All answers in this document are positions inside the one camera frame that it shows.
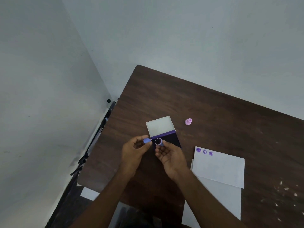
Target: person's left arm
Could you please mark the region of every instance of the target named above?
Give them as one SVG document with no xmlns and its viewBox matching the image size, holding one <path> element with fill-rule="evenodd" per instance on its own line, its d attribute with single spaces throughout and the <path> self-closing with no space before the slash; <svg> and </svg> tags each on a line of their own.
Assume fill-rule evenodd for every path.
<svg viewBox="0 0 304 228">
<path fill-rule="evenodd" d="M 135 175 L 141 157 L 152 142 L 143 144 L 147 135 L 132 138 L 122 148 L 118 171 L 93 203 L 77 218 L 70 228 L 107 228 L 129 180 Z"/>
</svg>

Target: wood grain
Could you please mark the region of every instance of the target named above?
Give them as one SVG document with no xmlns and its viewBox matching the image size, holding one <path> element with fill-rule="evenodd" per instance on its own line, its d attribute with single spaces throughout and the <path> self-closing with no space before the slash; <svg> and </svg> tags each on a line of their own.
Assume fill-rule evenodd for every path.
<svg viewBox="0 0 304 228">
<path fill-rule="evenodd" d="M 124 142 L 168 115 L 188 166 L 195 146 L 245 159 L 241 220 L 248 227 L 304 226 L 304 121 L 143 66 L 132 73 L 78 183 L 100 192 L 118 168 Z M 152 149 L 121 201 L 181 223 L 183 195 Z"/>
</svg>

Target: wall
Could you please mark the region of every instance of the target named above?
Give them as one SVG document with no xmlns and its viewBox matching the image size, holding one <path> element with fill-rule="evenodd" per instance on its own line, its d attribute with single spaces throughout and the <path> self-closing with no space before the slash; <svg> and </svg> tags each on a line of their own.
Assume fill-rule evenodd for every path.
<svg viewBox="0 0 304 228">
<path fill-rule="evenodd" d="M 143 65 L 304 119 L 304 0 L 63 0 L 110 94 Z"/>
<path fill-rule="evenodd" d="M 0 0 L 0 227 L 44 227 L 110 95 L 62 0 Z"/>
</svg>

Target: person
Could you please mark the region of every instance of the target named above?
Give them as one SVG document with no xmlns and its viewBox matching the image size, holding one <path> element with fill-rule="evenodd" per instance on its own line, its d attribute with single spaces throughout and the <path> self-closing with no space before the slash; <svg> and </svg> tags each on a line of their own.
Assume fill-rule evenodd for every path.
<svg viewBox="0 0 304 228">
<path fill-rule="evenodd" d="M 141 158 L 152 142 L 143 143 L 148 135 L 137 136 L 122 148 L 118 171 L 93 203 L 73 222 L 70 228 L 107 228 L 127 183 L 135 175 Z M 200 227 L 246 227 L 203 186 L 187 167 L 180 147 L 163 141 L 155 155 L 166 174 L 183 193 Z"/>
</svg>

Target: person's right arm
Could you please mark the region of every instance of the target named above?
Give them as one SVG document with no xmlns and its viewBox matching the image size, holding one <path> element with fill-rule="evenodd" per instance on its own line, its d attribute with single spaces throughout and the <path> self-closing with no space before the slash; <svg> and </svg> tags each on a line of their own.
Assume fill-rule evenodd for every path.
<svg viewBox="0 0 304 228">
<path fill-rule="evenodd" d="M 200 227 L 246 227 L 228 211 L 187 167 L 181 148 L 163 141 L 155 155 L 163 163 L 167 175 L 183 193 Z"/>
</svg>

